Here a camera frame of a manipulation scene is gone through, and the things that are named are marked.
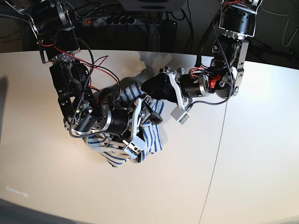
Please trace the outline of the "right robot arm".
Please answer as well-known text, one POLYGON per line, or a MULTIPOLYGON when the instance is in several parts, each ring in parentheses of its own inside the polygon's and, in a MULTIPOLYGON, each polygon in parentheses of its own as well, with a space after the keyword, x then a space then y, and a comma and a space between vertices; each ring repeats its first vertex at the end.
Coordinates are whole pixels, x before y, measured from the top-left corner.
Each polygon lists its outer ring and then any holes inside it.
POLYGON ((121 147, 145 142, 144 124, 158 125, 161 116, 150 108, 147 95, 122 103, 121 88, 98 90, 91 86, 94 70, 119 78, 94 58, 77 56, 85 42, 76 37, 74 25, 63 0, 7 0, 5 4, 30 25, 43 63, 58 95, 64 123, 73 138, 103 137, 121 147))

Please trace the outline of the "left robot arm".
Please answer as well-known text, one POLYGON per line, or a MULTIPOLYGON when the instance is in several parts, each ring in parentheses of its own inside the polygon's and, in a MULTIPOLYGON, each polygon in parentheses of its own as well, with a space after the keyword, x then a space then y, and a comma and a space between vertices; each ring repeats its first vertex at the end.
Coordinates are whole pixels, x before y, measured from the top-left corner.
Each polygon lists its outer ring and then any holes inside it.
POLYGON ((254 37, 256 16, 261 0, 224 0, 204 33, 195 66, 183 72, 182 68, 163 68, 155 77, 141 85, 141 90, 157 100, 176 103, 178 111, 186 113, 195 104, 193 98, 217 94, 226 102, 238 94, 244 74, 244 62, 249 46, 248 37, 254 37), (207 38, 215 36, 213 59, 210 66, 202 65, 202 51, 207 38))

